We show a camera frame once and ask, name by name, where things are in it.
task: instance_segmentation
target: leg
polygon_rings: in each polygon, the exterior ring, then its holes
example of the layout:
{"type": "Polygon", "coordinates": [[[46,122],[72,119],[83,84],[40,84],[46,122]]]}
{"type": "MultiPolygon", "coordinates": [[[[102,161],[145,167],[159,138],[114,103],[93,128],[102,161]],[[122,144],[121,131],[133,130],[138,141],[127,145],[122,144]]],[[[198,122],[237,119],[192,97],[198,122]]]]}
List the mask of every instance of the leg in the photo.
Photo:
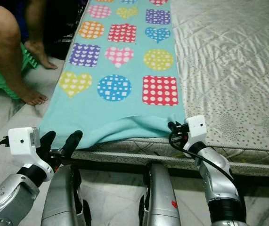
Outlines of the leg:
{"type": "Polygon", "coordinates": [[[29,32],[29,40],[25,47],[33,53],[37,60],[47,69],[57,69],[57,66],[48,61],[43,46],[44,15],[47,0],[28,0],[25,10],[25,19],[29,32]]]}
{"type": "Polygon", "coordinates": [[[17,21],[8,10],[0,6],[0,72],[7,85],[27,104],[44,103],[47,98],[29,88],[22,79],[20,41],[17,21]]]}

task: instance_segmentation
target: knee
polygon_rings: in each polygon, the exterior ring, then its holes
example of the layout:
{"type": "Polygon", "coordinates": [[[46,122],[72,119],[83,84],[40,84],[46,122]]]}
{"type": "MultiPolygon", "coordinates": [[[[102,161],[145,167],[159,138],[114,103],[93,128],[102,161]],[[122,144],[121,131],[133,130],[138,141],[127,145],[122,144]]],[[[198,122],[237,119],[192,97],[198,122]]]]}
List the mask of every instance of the knee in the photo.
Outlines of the knee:
{"type": "Polygon", "coordinates": [[[20,45],[21,33],[15,17],[5,8],[0,8],[0,43],[20,45]]]}

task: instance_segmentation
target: purple square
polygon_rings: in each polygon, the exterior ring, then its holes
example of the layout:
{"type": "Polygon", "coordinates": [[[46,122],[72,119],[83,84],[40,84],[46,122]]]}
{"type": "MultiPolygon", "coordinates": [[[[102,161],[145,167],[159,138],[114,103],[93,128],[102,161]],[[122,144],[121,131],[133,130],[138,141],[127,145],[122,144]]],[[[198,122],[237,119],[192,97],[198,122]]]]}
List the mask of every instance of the purple square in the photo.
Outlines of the purple square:
{"type": "Polygon", "coordinates": [[[170,24],[170,11],[147,9],[146,22],[149,24],[170,24]]]}
{"type": "Polygon", "coordinates": [[[69,62],[76,66],[94,67],[97,65],[100,49],[100,46],[88,44],[81,45],[76,42],[73,45],[69,62]]]}

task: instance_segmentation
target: light blue blanket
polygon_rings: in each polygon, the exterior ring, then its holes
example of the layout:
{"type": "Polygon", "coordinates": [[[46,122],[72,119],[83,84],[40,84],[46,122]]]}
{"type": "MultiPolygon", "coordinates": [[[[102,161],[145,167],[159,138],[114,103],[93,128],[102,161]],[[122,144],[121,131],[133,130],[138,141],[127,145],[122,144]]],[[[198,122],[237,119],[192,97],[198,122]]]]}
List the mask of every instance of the light blue blanket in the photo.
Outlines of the light blue blanket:
{"type": "Polygon", "coordinates": [[[185,119],[167,0],[91,0],[40,124],[61,148],[168,135],[185,119]]]}

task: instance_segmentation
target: blue circle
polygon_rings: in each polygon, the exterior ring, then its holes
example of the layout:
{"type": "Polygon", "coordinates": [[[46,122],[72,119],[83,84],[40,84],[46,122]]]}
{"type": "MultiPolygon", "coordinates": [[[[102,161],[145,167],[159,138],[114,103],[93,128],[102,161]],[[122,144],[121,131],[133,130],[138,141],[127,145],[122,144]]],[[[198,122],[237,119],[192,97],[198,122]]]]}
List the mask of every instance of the blue circle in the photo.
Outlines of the blue circle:
{"type": "Polygon", "coordinates": [[[107,101],[124,100],[131,93],[131,82],[120,75],[109,75],[98,82],[98,94],[107,101]]]}

